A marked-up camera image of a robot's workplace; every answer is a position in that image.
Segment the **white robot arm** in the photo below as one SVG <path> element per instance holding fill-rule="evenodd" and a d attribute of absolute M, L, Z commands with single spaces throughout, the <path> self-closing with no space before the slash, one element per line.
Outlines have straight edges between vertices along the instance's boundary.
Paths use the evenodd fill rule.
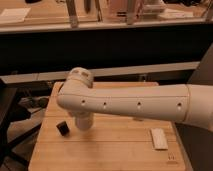
<path fill-rule="evenodd" d="M 94 88 L 93 74 L 73 68 L 57 95 L 67 111 L 173 121 L 213 132 L 213 86 L 176 84 Z"/>

